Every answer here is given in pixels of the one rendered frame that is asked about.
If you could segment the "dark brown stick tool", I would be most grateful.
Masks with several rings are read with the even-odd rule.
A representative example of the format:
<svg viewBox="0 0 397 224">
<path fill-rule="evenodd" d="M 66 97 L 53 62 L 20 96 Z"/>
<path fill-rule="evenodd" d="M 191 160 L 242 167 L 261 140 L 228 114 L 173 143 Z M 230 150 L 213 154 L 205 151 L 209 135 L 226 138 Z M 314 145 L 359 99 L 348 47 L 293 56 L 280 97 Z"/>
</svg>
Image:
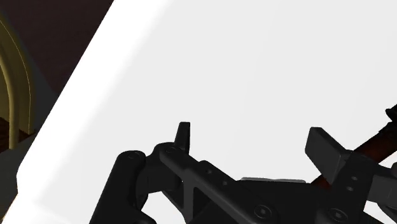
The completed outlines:
<svg viewBox="0 0 397 224">
<path fill-rule="evenodd" d="M 305 153 L 321 173 L 311 183 L 321 188 L 329 188 L 349 156 L 356 152 L 380 163 L 397 151 L 397 104 L 386 109 L 388 122 L 379 132 L 358 146 L 347 150 L 321 127 L 309 130 Z"/>
</svg>

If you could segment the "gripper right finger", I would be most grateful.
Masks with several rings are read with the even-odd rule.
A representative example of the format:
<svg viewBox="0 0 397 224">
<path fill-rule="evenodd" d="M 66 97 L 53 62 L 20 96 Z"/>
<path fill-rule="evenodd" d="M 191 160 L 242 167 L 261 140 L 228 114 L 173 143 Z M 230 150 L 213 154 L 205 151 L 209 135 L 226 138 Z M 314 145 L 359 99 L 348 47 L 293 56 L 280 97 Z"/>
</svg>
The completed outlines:
<svg viewBox="0 0 397 224">
<path fill-rule="evenodd" d="M 347 150 L 321 127 L 310 129 L 305 153 L 330 185 L 315 224 L 376 224 L 373 217 L 365 218 L 368 201 L 397 224 L 397 164 L 390 169 L 362 152 Z"/>
</svg>

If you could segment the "olive arched frame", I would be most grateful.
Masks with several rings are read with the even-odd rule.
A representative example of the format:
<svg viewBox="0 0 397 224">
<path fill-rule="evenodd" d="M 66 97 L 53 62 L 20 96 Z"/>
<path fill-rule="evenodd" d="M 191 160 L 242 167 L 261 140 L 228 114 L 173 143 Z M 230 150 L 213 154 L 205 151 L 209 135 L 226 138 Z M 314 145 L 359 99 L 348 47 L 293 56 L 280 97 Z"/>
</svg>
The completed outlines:
<svg viewBox="0 0 397 224">
<path fill-rule="evenodd" d="M 34 133 L 35 86 L 31 65 L 11 23 L 0 11 L 0 118 L 8 124 L 8 148 L 23 132 Z"/>
</svg>

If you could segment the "white table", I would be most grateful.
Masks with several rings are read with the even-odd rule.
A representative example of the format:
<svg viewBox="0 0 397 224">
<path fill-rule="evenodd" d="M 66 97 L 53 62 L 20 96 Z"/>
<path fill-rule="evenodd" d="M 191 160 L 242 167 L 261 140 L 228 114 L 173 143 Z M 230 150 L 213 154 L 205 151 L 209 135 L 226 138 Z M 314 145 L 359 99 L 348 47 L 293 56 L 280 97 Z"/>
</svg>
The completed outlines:
<svg viewBox="0 0 397 224">
<path fill-rule="evenodd" d="M 88 224 L 116 157 L 190 122 L 234 179 L 311 181 L 397 104 L 397 0 L 115 0 L 23 159 L 4 224 Z"/>
</svg>

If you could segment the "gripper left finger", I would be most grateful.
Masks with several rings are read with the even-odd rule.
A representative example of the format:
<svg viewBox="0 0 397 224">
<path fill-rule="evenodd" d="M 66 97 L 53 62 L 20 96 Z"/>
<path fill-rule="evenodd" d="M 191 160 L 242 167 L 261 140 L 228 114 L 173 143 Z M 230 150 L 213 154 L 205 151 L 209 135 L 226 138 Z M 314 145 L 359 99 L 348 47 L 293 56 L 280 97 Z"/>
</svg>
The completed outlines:
<svg viewBox="0 0 397 224">
<path fill-rule="evenodd" d="M 125 151 L 115 160 L 89 224 L 158 224 L 143 212 L 149 194 L 162 192 L 186 224 L 245 224 L 241 186 L 209 162 L 189 154 L 190 123 L 150 155 Z"/>
</svg>

